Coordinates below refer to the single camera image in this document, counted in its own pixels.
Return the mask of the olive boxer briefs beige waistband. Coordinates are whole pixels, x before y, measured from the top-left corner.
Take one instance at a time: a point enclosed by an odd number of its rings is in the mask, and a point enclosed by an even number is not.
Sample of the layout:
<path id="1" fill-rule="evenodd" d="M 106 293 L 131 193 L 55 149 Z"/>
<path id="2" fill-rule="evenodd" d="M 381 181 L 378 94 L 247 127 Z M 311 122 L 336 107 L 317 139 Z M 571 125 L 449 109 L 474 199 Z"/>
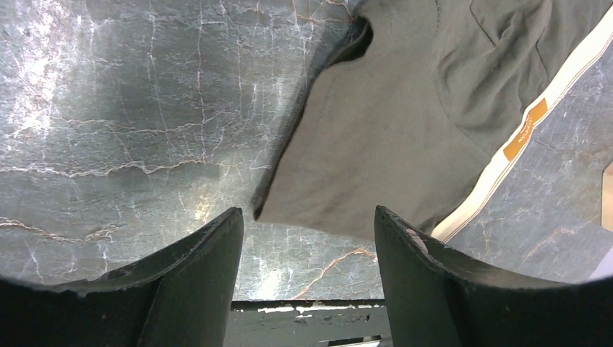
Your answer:
<path id="1" fill-rule="evenodd" d="M 367 1 L 316 78 L 254 219 L 372 239 L 384 205 L 441 241 L 612 41 L 610 1 Z"/>

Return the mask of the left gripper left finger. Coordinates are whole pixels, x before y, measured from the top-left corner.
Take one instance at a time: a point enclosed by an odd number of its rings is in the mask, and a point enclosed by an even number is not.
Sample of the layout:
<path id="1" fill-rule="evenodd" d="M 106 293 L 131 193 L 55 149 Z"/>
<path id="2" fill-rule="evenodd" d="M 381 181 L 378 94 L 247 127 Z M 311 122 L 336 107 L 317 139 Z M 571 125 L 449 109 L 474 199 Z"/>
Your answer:
<path id="1" fill-rule="evenodd" d="M 3 346 L 222 346 L 244 235 L 232 207 L 95 280 L 1 279 Z"/>

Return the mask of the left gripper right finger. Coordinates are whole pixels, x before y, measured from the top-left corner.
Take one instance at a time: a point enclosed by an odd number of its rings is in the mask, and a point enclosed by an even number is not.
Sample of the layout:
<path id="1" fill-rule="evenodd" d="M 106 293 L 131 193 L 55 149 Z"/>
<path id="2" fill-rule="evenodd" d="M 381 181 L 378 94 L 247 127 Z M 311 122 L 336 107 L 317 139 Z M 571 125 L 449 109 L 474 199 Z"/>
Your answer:
<path id="1" fill-rule="evenodd" d="M 374 234 L 395 346 L 610 346 L 612 279 L 559 283 L 487 264 L 386 207 Z"/>

